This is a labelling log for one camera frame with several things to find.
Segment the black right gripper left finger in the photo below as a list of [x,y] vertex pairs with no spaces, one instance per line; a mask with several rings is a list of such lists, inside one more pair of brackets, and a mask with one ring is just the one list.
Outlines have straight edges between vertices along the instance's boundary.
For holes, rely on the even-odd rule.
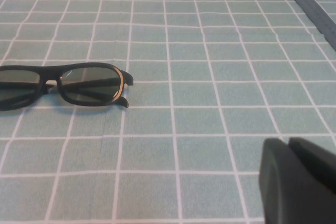
[[263,143],[259,189],[265,223],[335,223],[335,192],[319,183],[278,138]]

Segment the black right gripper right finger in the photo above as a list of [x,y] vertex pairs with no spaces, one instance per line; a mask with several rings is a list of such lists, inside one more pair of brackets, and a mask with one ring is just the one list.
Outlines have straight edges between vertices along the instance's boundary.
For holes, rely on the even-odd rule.
[[291,137],[288,146],[319,183],[335,192],[335,154],[301,137]]

